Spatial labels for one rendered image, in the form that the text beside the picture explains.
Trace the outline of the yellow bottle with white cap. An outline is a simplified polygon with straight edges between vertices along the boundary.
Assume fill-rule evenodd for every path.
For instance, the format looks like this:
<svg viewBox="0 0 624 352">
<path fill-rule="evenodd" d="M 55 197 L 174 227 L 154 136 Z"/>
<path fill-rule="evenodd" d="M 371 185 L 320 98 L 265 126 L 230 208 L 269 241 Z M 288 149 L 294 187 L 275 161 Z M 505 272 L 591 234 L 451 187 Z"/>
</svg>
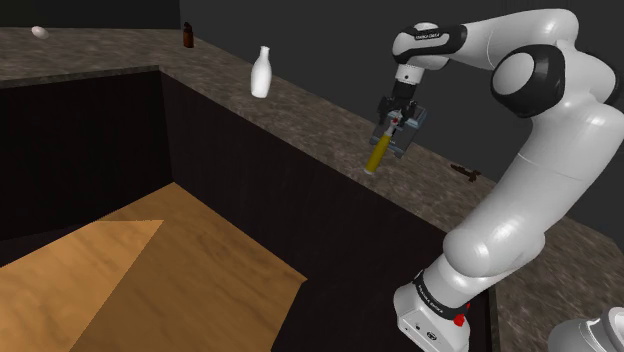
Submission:
<svg viewBox="0 0 624 352">
<path fill-rule="evenodd" d="M 379 138 L 379 141 L 376 143 L 366 165 L 364 168 L 364 171 L 366 174 L 368 175 L 373 175 L 381 160 L 383 159 L 383 156 L 390 144 L 392 135 L 396 129 L 398 123 L 398 119 L 394 118 L 390 121 L 390 124 L 388 126 L 388 128 L 385 130 L 385 132 L 382 134 L 382 136 Z"/>
</svg>

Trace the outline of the dark robot stand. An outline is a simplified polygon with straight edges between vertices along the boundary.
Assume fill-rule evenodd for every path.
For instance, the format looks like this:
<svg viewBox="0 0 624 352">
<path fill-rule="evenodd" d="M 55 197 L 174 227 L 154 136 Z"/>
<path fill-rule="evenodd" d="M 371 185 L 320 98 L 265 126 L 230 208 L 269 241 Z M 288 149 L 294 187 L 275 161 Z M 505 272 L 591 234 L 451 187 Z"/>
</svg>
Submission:
<svg viewBox="0 0 624 352">
<path fill-rule="evenodd" d="M 490 287 L 470 301 L 469 352 L 500 352 L 495 288 Z"/>
</svg>

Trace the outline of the silver metal pot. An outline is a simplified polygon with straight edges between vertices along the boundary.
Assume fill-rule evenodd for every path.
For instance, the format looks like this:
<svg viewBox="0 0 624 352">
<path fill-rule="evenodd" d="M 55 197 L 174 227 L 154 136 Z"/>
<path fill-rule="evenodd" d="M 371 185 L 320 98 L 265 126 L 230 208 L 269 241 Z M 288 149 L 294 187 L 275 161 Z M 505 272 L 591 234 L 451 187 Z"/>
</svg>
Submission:
<svg viewBox="0 0 624 352">
<path fill-rule="evenodd" d="M 548 352 L 624 352 L 624 308 L 558 324 L 548 337 Z"/>
</svg>

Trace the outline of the dark brown small tool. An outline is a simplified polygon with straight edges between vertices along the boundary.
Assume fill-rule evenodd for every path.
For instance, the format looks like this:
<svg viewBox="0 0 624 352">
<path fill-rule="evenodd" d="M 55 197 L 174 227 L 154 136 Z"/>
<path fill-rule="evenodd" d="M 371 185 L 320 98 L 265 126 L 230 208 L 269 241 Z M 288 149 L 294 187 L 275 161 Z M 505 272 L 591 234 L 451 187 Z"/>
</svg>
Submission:
<svg viewBox="0 0 624 352">
<path fill-rule="evenodd" d="M 450 167 L 459 172 L 460 174 L 466 176 L 469 182 L 475 182 L 477 178 L 481 175 L 481 172 L 478 170 L 468 170 L 463 166 L 451 164 Z"/>
</svg>

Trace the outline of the grey blue box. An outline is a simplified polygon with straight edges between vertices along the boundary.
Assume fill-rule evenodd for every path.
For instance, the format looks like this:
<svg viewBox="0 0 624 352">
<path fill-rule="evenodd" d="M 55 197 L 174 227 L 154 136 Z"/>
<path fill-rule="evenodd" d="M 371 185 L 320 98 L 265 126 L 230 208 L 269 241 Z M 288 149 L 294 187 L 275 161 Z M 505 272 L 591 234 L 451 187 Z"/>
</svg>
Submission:
<svg viewBox="0 0 624 352">
<path fill-rule="evenodd" d="M 414 115 L 409 119 L 404 119 L 403 126 L 396 126 L 388 145 L 388 149 L 394 152 L 394 156 L 396 158 L 401 158 L 405 154 L 411 142 L 414 140 L 418 130 L 424 123 L 426 116 L 427 111 L 418 105 L 415 109 Z M 384 124 L 376 126 L 369 140 L 371 145 L 375 146 L 378 143 L 382 135 L 388 129 L 392 120 L 395 118 L 401 118 L 399 110 L 390 112 L 387 115 Z"/>
</svg>

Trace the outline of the white bottle vase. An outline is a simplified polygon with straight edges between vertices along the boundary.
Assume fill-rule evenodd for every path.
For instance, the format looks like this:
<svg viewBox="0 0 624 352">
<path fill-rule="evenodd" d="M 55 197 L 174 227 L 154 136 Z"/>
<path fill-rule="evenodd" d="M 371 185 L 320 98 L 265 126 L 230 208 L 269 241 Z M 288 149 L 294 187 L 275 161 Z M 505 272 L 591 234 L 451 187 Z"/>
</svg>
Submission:
<svg viewBox="0 0 624 352">
<path fill-rule="evenodd" d="M 251 94 L 256 98 L 266 98 L 271 86 L 272 68 L 269 61 L 270 48 L 262 46 L 251 72 Z"/>
</svg>

